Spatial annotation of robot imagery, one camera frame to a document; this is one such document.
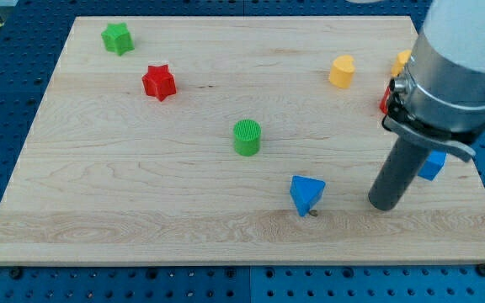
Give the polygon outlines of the red block behind arm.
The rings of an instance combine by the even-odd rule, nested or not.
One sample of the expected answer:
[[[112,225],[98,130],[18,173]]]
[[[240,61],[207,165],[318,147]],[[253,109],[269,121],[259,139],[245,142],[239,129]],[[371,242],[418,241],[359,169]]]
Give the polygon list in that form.
[[[380,105],[379,105],[379,108],[380,108],[380,110],[383,114],[387,114],[387,112],[388,112],[387,101],[388,101],[390,95],[391,95],[390,88],[387,87],[382,98],[381,98]]]

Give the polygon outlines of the yellow block behind arm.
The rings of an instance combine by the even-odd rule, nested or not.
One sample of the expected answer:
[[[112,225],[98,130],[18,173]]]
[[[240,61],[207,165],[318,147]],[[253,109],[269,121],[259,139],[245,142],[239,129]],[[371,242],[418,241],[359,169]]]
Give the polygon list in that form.
[[[403,50],[396,55],[396,59],[391,68],[391,75],[397,77],[410,59],[412,51]]]

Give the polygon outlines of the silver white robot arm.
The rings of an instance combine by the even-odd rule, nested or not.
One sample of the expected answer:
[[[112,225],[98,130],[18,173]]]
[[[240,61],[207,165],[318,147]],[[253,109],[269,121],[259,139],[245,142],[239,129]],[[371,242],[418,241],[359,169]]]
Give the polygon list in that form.
[[[398,135],[392,160],[440,151],[470,161],[485,130],[485,0],[434,0],[389,87],[383,125]]]

